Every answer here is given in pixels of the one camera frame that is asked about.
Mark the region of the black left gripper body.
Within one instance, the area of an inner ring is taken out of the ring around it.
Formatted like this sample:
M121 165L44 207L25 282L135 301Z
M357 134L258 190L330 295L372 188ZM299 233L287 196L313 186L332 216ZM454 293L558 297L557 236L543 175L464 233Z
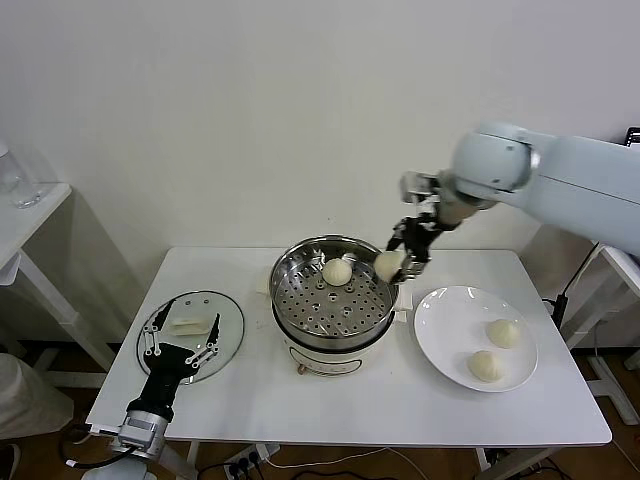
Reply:
M183 379L195 375L198 367L187 360L193 350L167 343L160 344L160 355L145 359L150 372L138 398L131 402L132 411L143 411L158 416L173 416L176 392Z

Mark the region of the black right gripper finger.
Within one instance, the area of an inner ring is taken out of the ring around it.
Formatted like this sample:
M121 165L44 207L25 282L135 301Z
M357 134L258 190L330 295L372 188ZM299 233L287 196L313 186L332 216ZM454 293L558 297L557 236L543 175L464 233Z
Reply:
M407 252L405 233L406 233L409 220L410 220L409 217L404 217L393 227L392 236L387 242L387 245L385 247L386 252L391 252L391 251Z
M391 277L392 284L402 284L408 280L417 278L423 273L430 262L429 255L420 258L406 252L398 252L398 255L398 268Z

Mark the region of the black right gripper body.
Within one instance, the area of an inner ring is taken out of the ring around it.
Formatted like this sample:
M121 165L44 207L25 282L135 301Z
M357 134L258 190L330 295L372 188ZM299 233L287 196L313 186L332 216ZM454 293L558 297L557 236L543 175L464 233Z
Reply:
M402 220L402 239L405 252L415 262L430 260L431 244L440 236L441 229L434 214L421 213Z

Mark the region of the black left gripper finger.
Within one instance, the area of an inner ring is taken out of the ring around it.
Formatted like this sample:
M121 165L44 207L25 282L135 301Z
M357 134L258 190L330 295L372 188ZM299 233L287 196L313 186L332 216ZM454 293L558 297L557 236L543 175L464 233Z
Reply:
M184 363L190 371L198 371L206 363L213 360L219 352L218 339L220 334L220 314L217 313L210 325L210 330L201 330L197 334L187 337L186 348L192 353Z
M160 333L174 304L169 300L159 307L147 320L141 330L142 353L145 356L159 356L161 354Z

